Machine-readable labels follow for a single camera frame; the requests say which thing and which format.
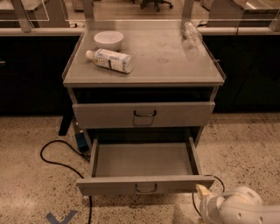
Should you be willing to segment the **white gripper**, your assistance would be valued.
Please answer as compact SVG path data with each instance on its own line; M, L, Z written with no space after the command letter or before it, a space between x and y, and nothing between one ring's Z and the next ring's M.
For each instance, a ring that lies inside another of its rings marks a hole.
M199 211L205 224L222 224L219 208L222 202L221 196L213 196L204 186L196 185L197 193L201 199Z

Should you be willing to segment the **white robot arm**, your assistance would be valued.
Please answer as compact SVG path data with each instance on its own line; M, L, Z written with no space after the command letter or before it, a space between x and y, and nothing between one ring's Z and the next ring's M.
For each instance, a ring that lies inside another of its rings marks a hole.
M239 186L214 195L196 185L200 197L199 224L280 224L280 206L267 206L251 188Z

